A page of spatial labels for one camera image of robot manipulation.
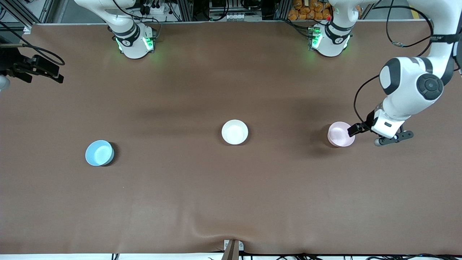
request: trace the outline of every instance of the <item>power strip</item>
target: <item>power strip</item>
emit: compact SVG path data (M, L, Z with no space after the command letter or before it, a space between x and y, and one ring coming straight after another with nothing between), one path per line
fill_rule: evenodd
M160 6L160 8L151 8L149 14L164 14L165 6Z

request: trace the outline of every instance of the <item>orange bag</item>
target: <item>orange bag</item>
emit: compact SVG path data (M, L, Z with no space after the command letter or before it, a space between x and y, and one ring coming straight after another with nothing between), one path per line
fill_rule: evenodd
M300 14L304 14L304 15L307 15L308 13L310 13L310 8L309 7L302 7L302 9L300 9Z
M302 0L292 0L293 8L300 10L303 7Z
M363 9L361 9L360 6L356 6L356 10L358 10L359 12L359 17L361 17L362 13L363 13Z
M295 9L291 9L289 11L289 14L287 15L287 18L291 21L295 21L298 19L298 11Z
M332 15L330 14L329 9L324 9L323 12L322 12L322 18L323 18L324 20L326 20L327 17L329 17L329 16L332 16Z
M310 12L306 15L306 18L307 18L307 19L314 19L314 18L315 18L315 11L310 11Z
M315 20L322 20L322 12L315 13Z
M310 0L310 9L311 10L314 10L315 12L320 12L320 11L322 11L323 7L324 7L323 3L320 3L317 0Z
M306 14L302 14L301 12L298 13L299 20L306 20Z

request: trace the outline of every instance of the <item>black cable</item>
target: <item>black cable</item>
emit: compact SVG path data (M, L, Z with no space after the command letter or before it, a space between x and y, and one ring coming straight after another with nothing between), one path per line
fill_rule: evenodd
M391 43L393 43L393 40L391 39L390 34L388 33L388 21L390 20L391 8L394 2L395 0L391 0L390 9L388 9L387 22L385 23L385 32L387 33L387 38Z
M409 10L416 11L416 12L417 12L418 14L420 14L420 15L425 19L425 21L427 22L428 27L430 28L430 36L433 35L433 26L432 26L432 23L430 22L430 19L429 19L424 13L422 13L421 11L419 11L419 10L413 8L413 7L409 7L409 6L378 6L378 7L374 7L373 9L383 9L383 8L389 8L390 10L391 10L392 8L405 8L405 9L409 9ZM387 22L386 22L387 37L388 37L389 41L390 41L391 43L393 43L393 45L395 45L395 46L402 47L402 48L407 48L407 47L411 47L411 46L414 46L414 45L416 45L416 44L419 44L419 43L421 43L421 42L423 42L423 41L425 41L425 40L427 40L427 39L430 38L430 36L428 36L428 37L426 37L426 38L424 38L424 39L421 39L421 40L419 40L419 41L417 41L417 42L415 42L415 43L413 43L413 44L404 45L404 44L400 43L400 45L399 45L398 42L394 42L394 41L389 37L389 34L388 34L388 21L389 21L389 15L387 16ZM422 54L424 54L424 53L428 50L428 48L430 47L430 45L431 45L431 42L429 41L429 43L427 44L427 46L425 47L425 49L424 49L419 55L417 55L417 57L422 56Z
M48 54L51 54L53 55L54 57L58 58L59 62L55 61L55 60L52 60L50 58L48 58L51 62L57 64L57 65L65 65L66 63L64 62L64 60L59 57L56 53L52 52L52 51L49 51L47 49L44 49L44 48L40 48L40 47L37 47L37 46L34 46L34 45L30 45L30 44L23 44L23 47L26 47L26 48L31 48L31 49L34 49L36 52L39 52L39 51L43 51L43 52L46 52Z
M363 17L364 17L364 18L362 18L362 20L366 19L366 17L369 15L369 13L371 12L371 10L372 10L374 7L378 6L378 5L380 4L380 2L382 2L382 0L379 0L379 2L373 4L372 7L371 7L369 10L367 10L367 13L364 13L364 14L363 14Z
M456 65L457 65L457 68L454 71L460 70L461 66L459 65L459 62L457 62L456 59L454 59L454 61L456 62Z
M156 37L155 37L156 40L157 40L157 38L159 38L159 36L160 36L160 31L161 31L161 30L162 30L162 23L160 23L160 28L159 28L159 30L158 30L157 33L156 33Z
M387 33L387 38L388 38L388 40L389 40L391 43L394 43L395 41L393 41L393 40L391 39L390 34L389 34L389 32L388 32L388 21L390 20L391 9L393 8L393 2L394 2L394 1L395 1L395 0L391 0L390 9L388 10L388 15L387 15L387 22L386 22L386 24L385 24L385 31L386 31L386 33ZM415 43L413 43L413 44L410 44L410 45L403 45L403 46L401 46L401 47L402 47L402 48L412 47L412 46L414 46L414 45L417 45L417 44L419 44L419 43L425 41L425 40L428 39L428 38L430 38L430 36L425 37L425 38L421 39L420 41L417 41L417 42L415 42Z
M310 38L309 35L304 34L303 32L301 32L301 31L299 30L299 29L307 30L307 29L308 29L307 27L295 25L292 21L287 20L287 19L284 19L284 18L277 18L276 20L284 21L286 24L292 26L292 27L293 27L300 35L302 35L303 37Z
M32 48L34 49L36 52L38 52L39 54L41 54L43 57L45 57L46 59L48 59L49 61L53 62L54 64L56 65L60 65L60 66L64 66L66 63L64 62L64 60L59 57L57 54L49 51L49 50L46 50L46 49L43 49L43 48L40 48L40 47L37 47L37 46L34 46L32 45L31 43L29 43L28 41L26 41L21 35L19 35L17 32L15 32L13 29L11 29L10 27L8 27L5 23L3 23L2 21L0 21L0 25L2 25L3 27L5 27L8 31L10 31L11 33L13 33L14 35L16 35L16 37L18 37L19 39L21 39L23 42L25 42L26 44L23 44L24 47L27 47L27 48ZM54 59L50 58L48 55L44 54L42 51L46 52L46 53L49 53L51 55L53 55L54 57L58 58L58 60L60 60L59 62L55 61Z
M260 2L260 5L258 5L258 6L246 6L244 4L244 0L241 0L241 5L242 5L242 7L244 7L245 9L247 9L249 11L257 11L257 10L261 9L261 2Z
M148 15L146 15L146 17L144 17L144 15L141 15L142 18L138 18L138 16L133 15L133 13L131 13L131 14L129 14L129 15L132 16L132 17L133 17L133 20L136 20L136 21L146 22L146 19L151 19L151 22L154 22L154 20L155 20L157 23L160 23L159 20L155 19L154 17L151 17L151 18L150 18L150 17L148 17Z
M321 22L318 21L318 20L314 20L314 19L307 19L307 20L309 20L309 21L314 21L314 22L316 22L316 23L319 24L319 25L327 25L327 24L321 23Z
M408 257L402 257L400 255L395 255L395 256L391 256L391 257L387 257L387 256L384 256L384 257L371 256L371 257L368 257L366 260L372 260L372 259L377 259L377 260L390 260L390 259L393 259L393 260L410 260L410 259L415 258L415 257L432 257L432 258L438 258L438 259L442 259L442 260L450 260L451 259L451 258L445 257L443 255L417 254L417 255L412 255L412 256L408 256Z
M1 10L0 10L0 15L1 15L0 20L2 20L2 19L5 17L5 15L6 15L6 9L3 9L3 7L2 7Z
M127 14L127 15L131 16L132 18L138 18L138 19L140 19L141 22L143 21L143 19L146 19L146 18L144 18L144 17L139 17L139 16L136 16L136 15L133 15L133 14L130 14L130 13L126 12L125 10L123 10L123 9L117 4L116 0L112 0L112 1L114 2L115 6L116 6L120 11L122 11L122 13ZM155 20L156 22L159 23L159 21L158 21L157 19L155 19L154 17L148 18L148 19L152 19L152 21Z
M173 5L172 5L172 3L170 2L170 0L166 0L165 2L167 3L167 5L169 6L170 10L172 11L173 16L175 16L175 18L178 20L178 22L181 22L181 19L180 19L180 17L176 14L175 10L173 9Z
M376 75L374 77L372 77L371 79L369 79L368 81L364 82L363 85L361 85L358 90L356 91L356 94L354 95L354 101L353 101L353 109L354 109L354 112L356 113L356 116L358 116L358 118L360 119L361 123L364 124L364 120L362 119L362 117L359 115L358 113L358 110L356 109L356 100L358 99L358 94L359 92L361 91L361 89L363 89L364 86L367 85L367 83L373 81L374 79L378 78L380 75Z
M228 2L228 0L224 0L225 1L225 5L223 6L223 14L220 16L220 18L218 19L213 19L213 18L210 18L207 14L206 14L206 11L207 9L209 9L209 7L206 5L208 0L203 0L202 1L202 14L205 16L205 18L208 20L208 21L212 21L212 22L216 22L216 21L220 21L221 19L225 18L226 15L228 14L229 12L229 9L230 9L230 4Z

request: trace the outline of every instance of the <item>white bowl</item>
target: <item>white bowl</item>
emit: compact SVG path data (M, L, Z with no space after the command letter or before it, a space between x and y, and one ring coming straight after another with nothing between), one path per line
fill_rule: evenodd
M327 139L329 142L337 147L347 147L354 142L354 136L350 137L348 134L350 125L345 122L335 122L329 127Z
M92 142L86 152L85 159L92 166L102 166L110 163L114 158L114 149L105 140Z
M249 129L241 120L233 119L223 125L221 136L229 144L241 144L249 136Z

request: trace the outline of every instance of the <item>brown table surface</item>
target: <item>brown table surface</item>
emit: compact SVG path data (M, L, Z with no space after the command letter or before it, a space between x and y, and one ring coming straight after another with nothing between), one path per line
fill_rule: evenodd
M283 23L165 25L155 54L129 60L106 26L34 26L27 39L66 60L65 81L1 93L0 252L208 252L237 238L251 253L462 254L457 73L405 124L413 139L327 145L330 123L358 122L357 88L425 46L394 47L384 28L358 23L325 58ZM428 29L390 32L411 43ZM384 97L374 81L358 110ZM219 135L234 118L244 145ZM111 166L85 161L98 139L116 146Z

